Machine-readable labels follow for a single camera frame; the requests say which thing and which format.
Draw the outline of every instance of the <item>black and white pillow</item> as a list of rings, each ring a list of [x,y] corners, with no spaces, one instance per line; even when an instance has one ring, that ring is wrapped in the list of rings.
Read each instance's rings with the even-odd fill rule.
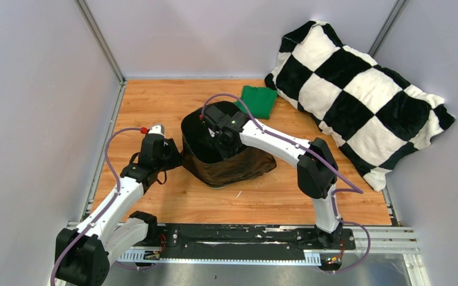
[[[344,45],[322,21],[283,36],[277,66],[265,82],[334,137],[377,191],[399,160],[428,147],[454,122],[443,98]]]

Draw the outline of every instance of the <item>metal frame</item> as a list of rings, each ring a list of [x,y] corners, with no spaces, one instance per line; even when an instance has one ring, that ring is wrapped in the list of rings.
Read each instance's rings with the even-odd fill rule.
[[[113,128],[115,127],[116,118],[120,110],[120,105],[122,103],[123,94],[126,88],[128,79],[149,79],[151,77],[125,77],[118,64],[115,60],[113,54],[111,53],[108,44],[104,40],[104,37],[98,28],[96,20],[90,12],[90,9],[85,0],[74,0],[78,6],[82,16],[84,17],[87,25],[89,26],[92,34],[94,35],[95,40],[97,41],[101,51],[103,52],[110,68],[112,69],[115,77],[120,82],[120,90],[114,102],[114,108],[111,115],[111,118],[107,124],[107,132],[105,135],[105,141],[111,136]],[[392,7],[391,12],[387,16],[382,28],[380,29],[375,41],[373,42],[369,55],[374,57],[382,44],[384,43],[386,37],[388,36],[390,30],[394,24],[398,21],[400,15],[403,13],[406,5],[409,0],[396,0],[394,6]],[[165,79],[177,79],[179,77],[164,77]],[[211,77],[192,77],[194,78],[211,78]],[[88,192],[87,201],[85,207],[82,210],[81,219],[87,217],[90,214],[92,209],[92,204],[94,201],[94,195],[97,190],[99,183],[99,178],[104,165],[104,148],[100,150],[100,158],[92,179],[92,184]],[[394,209],[392,203],[392,190],[389,191],[385,188],[383,191],[383,196],[386,202],[386,205],[389,210],[389,216],[392,220],[392,226],[367,226],[367,229],[370,231],[372,238],[372,249],[370,250],[371,254],[400,254],[403,255],[403,259],[406,263],[408,274],[410,277],[411,284],[413,286],[425,285],[430,286],[425,267],[422,263],[422,256],[419,251],[417,241],[415,239],[413,230],[408,227],[400,226],[399,216]],[[79,222],[69,222],[68,227],[74,228]],[[282,226],[283,228],[304,228],[305,226]],[[358,246],[357,250],[347,251],[352,254],[360,254],[361,249],[364,250],[367,245],[366,234],[357,227],[350,227],[354,231],[355,243]],[[316,251],[318,253],[330,253],[337,251]]]

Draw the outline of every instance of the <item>wooden tabletop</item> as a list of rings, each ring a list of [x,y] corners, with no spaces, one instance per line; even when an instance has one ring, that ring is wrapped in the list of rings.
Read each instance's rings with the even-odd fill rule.
[[[240,96],[244,85],[263,86],[262,79],[224,80],[130,80],[123,96],[115,130],[126,127],[150,127],[162,123],[166,137],[173,138],[182,150],[180,123],[211,95],[228,92]],[[216,98],[214,101],[231,98]],[[359,186],[363,195],[341,193],[338,207],[345,220],[365,225],[391,223],[383,195],[373,191],[359,176],[350,161],[338,150],[329,135],[322,134],[306,113],[295,110],[278,97],[271,119],[262,120],[269,127],[295,136],[326,140],[340,172]],[[115,137],[110,146],[110,161],[118,173],[133,153],[140,150],[143,135],[129,131]],[[296,170],[276,158],[277,168],[264,176],[238,182],[221,189],[212,189],[183,167],[168,171],[164,185],[154,184],[127,212],[141,210],[157,216],[159,222],[176,223],[251,223],[251,224],[313,224],[315,213],[310,198],[298,188]],[[105,165],[93,210],[115,185]],[[339,188],[347,185],[338,180]]]

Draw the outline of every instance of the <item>metal corner post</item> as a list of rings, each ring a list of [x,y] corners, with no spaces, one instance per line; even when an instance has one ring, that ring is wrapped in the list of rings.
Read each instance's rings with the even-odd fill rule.
[[[385,20],[382,28],[380,29],[380,32],[378,32],[378,35],[376,36],[375,41],[373,42],[370,51],[368,52],[368,54],[371,55],[373,58],[378,53],[378,50],[385,41],[385,38],[387,38],[387,35],[389,35],[389,32],[391,31],[392,27],[398,21],[399,17],[406,8],[408,2],[410,2],[410,0],[396,0],[396,3],[392,7],[389,16],[387,16],[387,19]]]
[[[80,9],[80,13],[82,14],[88,27],[90,28],[90,31],[94,35],[94,38],[97,41],[97,44],[99,45],[99,47],[101,48],[101,51],[103,52],[104,57],[108,61],[108,64],[110,65],[114,75],[116,76],[117,80],[120,82],[120,85],[123,85],[125,81],[125,77],[123,76],[122,71],[120,70],[110,48],[108,47],[106,40],[104,40],[103,34],[101,33],[101,30],[97,26],[94,16],[92,16],[92,13],[90,12],[90,9],[86,1],[85,0],[75,0],[75,3],[78,6],[78,8]]]

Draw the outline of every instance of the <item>pillow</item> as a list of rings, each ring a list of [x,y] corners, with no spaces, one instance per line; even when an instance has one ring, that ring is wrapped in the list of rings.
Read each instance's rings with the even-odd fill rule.
[[[443,98],[344,45],[322,21],[283,36],[265,83],[308,112],[376,191],[399,160],[428,147],[454,122]]]

